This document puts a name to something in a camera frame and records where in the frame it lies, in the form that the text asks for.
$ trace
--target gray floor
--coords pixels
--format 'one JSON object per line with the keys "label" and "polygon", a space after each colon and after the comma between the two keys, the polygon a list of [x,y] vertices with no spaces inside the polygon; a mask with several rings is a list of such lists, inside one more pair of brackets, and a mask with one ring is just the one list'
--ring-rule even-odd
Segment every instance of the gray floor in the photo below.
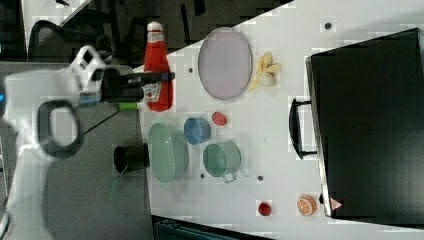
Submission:
{"label": "gray floor", "polygon": [[[10,64],[0,64],[0,77],[24,68]],[[86,130],[114,111],[111,105],[99,105],[77,112]],[[10,184],[16,165],[15,133],[0,121],[0,136]],[[138,112],[121,112],[86,135],[75,156],[49,168],[42,207],[45,223],[56,239],[153,239],[145,170],[123,175],[115,198],[106,199],[118,175],[113,165],[114,148],[140,141]]]}

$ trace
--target green cup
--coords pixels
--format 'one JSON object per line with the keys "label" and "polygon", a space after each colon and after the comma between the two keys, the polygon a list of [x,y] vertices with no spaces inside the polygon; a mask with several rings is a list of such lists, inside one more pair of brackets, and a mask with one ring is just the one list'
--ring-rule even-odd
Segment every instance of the green cup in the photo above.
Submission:
{"label": "green cup", "polygon": [[203,152],[203,165],[213,177],[222,177],[225,183],[234,182],[241,163],[240,151],[234,143],[212,143]]}

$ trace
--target mug handle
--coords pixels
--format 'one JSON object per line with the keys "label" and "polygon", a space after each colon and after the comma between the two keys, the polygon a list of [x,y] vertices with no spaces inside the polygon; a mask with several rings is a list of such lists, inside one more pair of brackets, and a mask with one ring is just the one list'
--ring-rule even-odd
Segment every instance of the mug handle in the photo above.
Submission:
{"label": "mug handle", "polygon": [[227,175],[222,176],[222,178],[224,179],[224,182],[225,182],[225,183],[234,182],[234,181],[237,179],[236,174],[235,174],[235,173],[231,173],[231,175],[233,176],[233,179],[232,179],[232,180],[230,180],[230,181],[228,181],[228,180],[227,180],[227,177],[226,177]]}

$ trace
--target plate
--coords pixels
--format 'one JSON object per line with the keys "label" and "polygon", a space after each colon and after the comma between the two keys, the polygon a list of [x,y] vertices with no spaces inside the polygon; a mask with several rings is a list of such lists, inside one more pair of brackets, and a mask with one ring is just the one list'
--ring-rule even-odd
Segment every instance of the plate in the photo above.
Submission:
{"label": "plate", "polygon": [[252,55],[244,36],[231,28],[218,28],[204,40],[199,53],[200,81],[214,98],[239,96],[250,80]]}

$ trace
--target bowl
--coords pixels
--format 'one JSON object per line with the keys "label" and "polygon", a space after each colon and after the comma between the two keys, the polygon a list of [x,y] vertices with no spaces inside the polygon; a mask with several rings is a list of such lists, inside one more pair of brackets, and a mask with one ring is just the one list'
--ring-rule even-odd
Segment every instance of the bowl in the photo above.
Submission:
{"label": "bowl", "polygon": [[205,142],[211,135],[209,122],[203,118],[189,118],[184,123],[184,137],[191,145]]}
{"label": "bowl", "polygon": [[184,173],[187,146],[184,135],[176,127],[155,123],[149,130],[148,149],[153,174],[161,183],[170,183]]}

